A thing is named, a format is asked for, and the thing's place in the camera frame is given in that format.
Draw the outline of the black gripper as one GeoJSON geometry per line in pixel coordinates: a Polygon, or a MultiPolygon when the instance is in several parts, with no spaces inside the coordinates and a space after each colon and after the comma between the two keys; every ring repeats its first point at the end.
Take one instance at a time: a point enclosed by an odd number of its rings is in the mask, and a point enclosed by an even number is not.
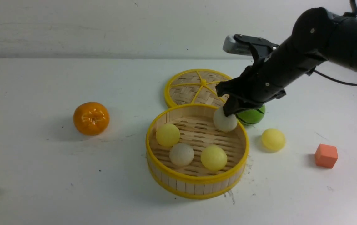
{"type": "Polygon", "coordinates": [[[236,80],[219,82],[218,97],[229,95],[222,109],[226,117],[255,109],[285,95],[284,88],[318,65],[318,55],[301,52],[289,37],[275,50],[271,44],[258,41],[247,44],[254,64],[236,80]]]}

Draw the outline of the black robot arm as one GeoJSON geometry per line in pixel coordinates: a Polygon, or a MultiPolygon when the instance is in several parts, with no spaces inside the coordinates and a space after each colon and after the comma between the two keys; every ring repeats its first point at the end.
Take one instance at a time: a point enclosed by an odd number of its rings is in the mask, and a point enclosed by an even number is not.
{"type": "Polygon", "coordinates": [[[288,85],[326,61],[357,72],[357,17],[315,7],[300,15],[280,45],[235,34],[226,37],[223,50],[254,61],[239,77],[216,86],[219,97],[229,96],[223,112],[230,116],[284,97],[288,85]]]}

